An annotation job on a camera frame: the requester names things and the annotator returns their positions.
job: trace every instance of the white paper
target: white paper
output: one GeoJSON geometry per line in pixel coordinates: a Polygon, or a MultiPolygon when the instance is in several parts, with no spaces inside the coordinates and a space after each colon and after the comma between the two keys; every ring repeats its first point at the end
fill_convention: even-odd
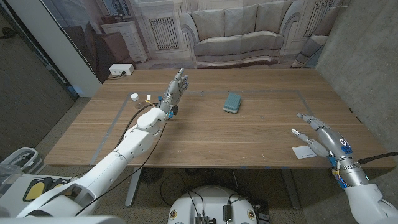
{"type": "Polygon", "coordinates": [[[299,146],[292,148],[298,159],[305,159],[317,156],[309,146],[299,146]]]}

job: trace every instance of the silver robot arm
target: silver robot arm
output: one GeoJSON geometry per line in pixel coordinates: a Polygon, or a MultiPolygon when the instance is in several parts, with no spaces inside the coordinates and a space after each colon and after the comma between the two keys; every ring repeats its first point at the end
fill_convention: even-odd
{"type": "Polygon", "coordinates": [[[90,215],[98,201],[91,202],[107,191],[129,162],[151,147],[154,136],[161,133],[160,125],[166,122],[172,113],[176,113],[173,108],[188,88],[186,82],[188,77],[182,77],[182,73],[183,69],[170,82],[158,107],[153,107],[140,116],[137,124],[125,133],[123,141],[86,175],[39,196],[23,209],[17,218],[42,215],[53,217],[90,215]],[[65,196],[67,192],[76,192],[77,196],[70,199],[65,196]]]}
{"type": "Polygon", "coordinates": [[[325,147],[295,129],[292,129],[293,134],[306,142],[315,154],[329,159],[335,179],[348,196],[355,220],[363,224],[382,223],[383,220],[397,218],[397,209],[382,199],[382,193],[377,185],[369,183],[360,164],[354,160],[354,153],[348,141],[314,116],[304,114],[297,116],[318,133],[318,138],[325,147]]]}

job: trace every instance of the table top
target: table top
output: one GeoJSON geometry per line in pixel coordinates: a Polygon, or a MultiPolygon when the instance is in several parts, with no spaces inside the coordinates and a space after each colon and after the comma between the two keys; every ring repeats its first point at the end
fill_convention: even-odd
{"type": "MultiPolygon", "coordinates": [[[[96,164],[116,146],[136,113],[129,94],[141,99],[163,95],[178,70],[136,70],[108,80],[45,158],[53,166],[96,164]]],[[[178,115],[169,120],[146,167],[323,168],[327,159],[297,159],[292,147],[304,142],[297,129],[311,138],[316,132],[297,113],[313,114],[339,131],[357,159],[386,153],[368,129],[316,70],[185,70],[189,89],[178,115]],[[228,92],[242,96],[237,114],[226,113],[228,92]]],[[[151,149],[129,165],[140,166],[151,149]]],[[[391,158],[365,164],[393,168],[391,158]]]]}

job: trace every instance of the blue sponge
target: blue sponge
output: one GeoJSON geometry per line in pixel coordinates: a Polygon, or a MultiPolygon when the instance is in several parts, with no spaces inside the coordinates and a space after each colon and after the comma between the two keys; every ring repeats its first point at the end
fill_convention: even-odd
{"type": "Polygon", "coordinates": [[[229,93],[224,104],[224,111],[236,114],[238,112],[239,106],[241,105],[241,99],[241,95],[229,93]]]}

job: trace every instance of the wall outlet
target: wall outlet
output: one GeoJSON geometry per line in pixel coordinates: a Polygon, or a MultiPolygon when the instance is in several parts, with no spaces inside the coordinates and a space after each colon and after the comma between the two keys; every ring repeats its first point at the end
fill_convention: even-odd
{"type": "Polygon", "coordinates": [[[134,66],[132,64],[113,64],[109,71],[112,75],[121,75],[123,71],[126,72],[125,75],[131,75],[134,71],[134,66]]]}

